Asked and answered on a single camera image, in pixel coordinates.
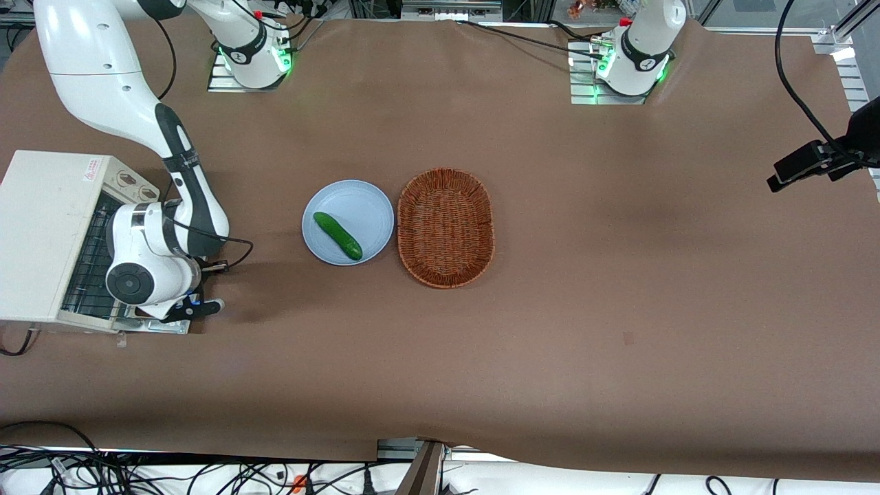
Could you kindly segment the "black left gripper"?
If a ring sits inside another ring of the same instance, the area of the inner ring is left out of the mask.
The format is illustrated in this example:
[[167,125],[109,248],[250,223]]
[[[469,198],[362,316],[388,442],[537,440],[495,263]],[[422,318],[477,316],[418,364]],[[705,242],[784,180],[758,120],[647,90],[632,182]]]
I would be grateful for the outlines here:
[[[846,129],[846,150],[871,166],[879,163],[879,97],[855,110]],[[826,176],[831,182],[861,170],[858,165],[832,167],[836,151],[827,143],[813,140],[774,164],[774,175],[767,179],[770,191],[778,193],[795,182]]]

